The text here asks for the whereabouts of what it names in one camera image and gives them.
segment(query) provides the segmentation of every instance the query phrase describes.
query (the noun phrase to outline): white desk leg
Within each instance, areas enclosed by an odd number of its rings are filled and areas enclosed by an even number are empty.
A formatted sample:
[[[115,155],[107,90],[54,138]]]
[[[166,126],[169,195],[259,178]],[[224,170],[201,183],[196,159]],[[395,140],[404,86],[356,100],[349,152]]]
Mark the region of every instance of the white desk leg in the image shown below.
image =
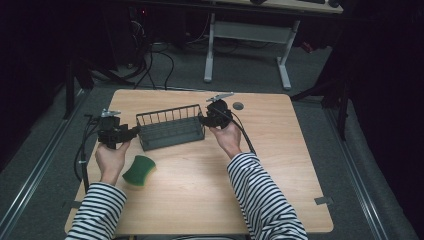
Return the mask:
[[[285,90],[291,89],[290,79],[289,79],[289,76],[287,74],[287,69],[286,69],[286,61],[287,61],[287,58],[289,56],[290,49],[293,45],[294,38],[296,37],[296,33],[297,33],[297,29],[299,28],[299,24],[300,24],[299,20],[294,22],[293,28],[291,29],[290,34],[289,34],[289,39],[287,41],[284,54],[283,54],[282,57],[277,58],[278,69],[280,70],[280,77],[281,77],[281,81],[283,82],[283,88]]]
[[[208,48],[208,55],[206,56],[205,78],[204,78],[204,81],[207,83],[212,82],[214,34],[215,34],[215,13],[211,13],[211,24],[209,29],[209,48]]]

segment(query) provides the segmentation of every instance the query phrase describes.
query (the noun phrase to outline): striped sleeve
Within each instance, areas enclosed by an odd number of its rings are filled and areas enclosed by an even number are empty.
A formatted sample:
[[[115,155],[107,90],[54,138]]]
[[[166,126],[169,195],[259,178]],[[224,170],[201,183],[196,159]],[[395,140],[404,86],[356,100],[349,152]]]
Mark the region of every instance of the striped sleeve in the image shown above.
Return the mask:
[[[112,239],[126,200],[114,186],[91,184],[66,239]]]
[[[255,154],[236,155],[227,170],[253,240],[308,239],[295,210]]]

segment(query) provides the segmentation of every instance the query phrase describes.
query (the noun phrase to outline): wooden table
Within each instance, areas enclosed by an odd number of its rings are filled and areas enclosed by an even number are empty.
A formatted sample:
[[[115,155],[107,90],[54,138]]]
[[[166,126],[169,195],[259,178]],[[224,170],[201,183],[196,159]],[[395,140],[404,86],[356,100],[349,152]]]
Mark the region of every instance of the wooden table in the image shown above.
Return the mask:
[[[200,104],[206,115],[206,99],[217,92],[118,90],[110,110],[120,110],[121,124],[136,125],[136,114]],[[333,223],[322,197],[290,98],[283,94],[235,93],[225,98],[241,119],[264,168],[296,209],[307,232],[329,232]],[[241,102],[243,110],[234,110]],[[143,153],[138,138],[131,142],[122,173],[135,155],[156,162],[144,187],[128,185],[120,178],[117,187],[127,194],[116,234],[248,234],[226,170],[229,159],[206,129],[205,140]],[[242,139],[242,150],[248,151]],[[90,182],[100,179],[94,159],[88,164]],[[81,184],[76,201],[84,198]],[[68,231],[76,210],[71,210]]]

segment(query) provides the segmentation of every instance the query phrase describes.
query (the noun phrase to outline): gray carpet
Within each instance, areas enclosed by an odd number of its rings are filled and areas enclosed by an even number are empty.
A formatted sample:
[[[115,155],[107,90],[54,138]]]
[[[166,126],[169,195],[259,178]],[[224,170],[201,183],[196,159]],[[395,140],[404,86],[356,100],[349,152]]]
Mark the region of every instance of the gray carpet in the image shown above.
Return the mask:
[[[159,50],[164,46],[159,45],[155,49]],[[276,52],[273,48],[278,49],[278,46],[273,45],[269,49],[259,50],[238,47],[231,54],[216,53],[214,79],[209,84],[203,82],[205,49],[193,49],[202,47],[202,44],[193,45],[186,50],[169,47],[163,51],[169,54],[175,63],[168,87],[293,95],[313,86],[323,63],[331,52],[331,49],[325,49],[308,54],[302,49],[294,48],[287,62],[293,88],[290,92],[286,92],[282,89],[274,58],[257,54],[257,51],[265,50],[273,54]],[[228,46],[217,48],[217,51],[224,50],[232,51],[233,49]],[[163,86],[171,69],[171,61],[161,54],[154,54],[153,59],[151,78],[155,85],[160,87]],[[96,81],[96,87],[76,112],[74,120],[70,123],[53,155],[46,174],[22,212],[9,239],[63,239],[65,237],[63,229],[69,209],[63,207],[63,204],[75,197],[79,187],[79,182],[73,173],[73,159],[81,143],[87,121],[83,115],[98,115],[109,105],[114,91],[119,88],[123,87],[110,82]],[[150,80],[144,79],[140,88],[151,88]],[[50,137],[62,122],[64,99],[62,90],[56,96],[54,105],[33,126],[30,136],[5,171],[1,173],[0,216],[6,214]],[[332,126],[316,100],[316,98],[308,98],[305,101],[295,102],[294,107],[324,195],[334,200],[334,203],[328,206],[334,222],[334,230],[326,234],[310,234],[309,237],[310,239],[374,239],[346,170],[344,156],[332,132]],[[346,131],[348,144],[381,214],[388,237],[417,239],[366,146],[352,108],[349,109],[349,116]],[[91,152],[94,142],[95,138],[88,141],[88,152]],[[170,236],[154,238],[168,239]]]

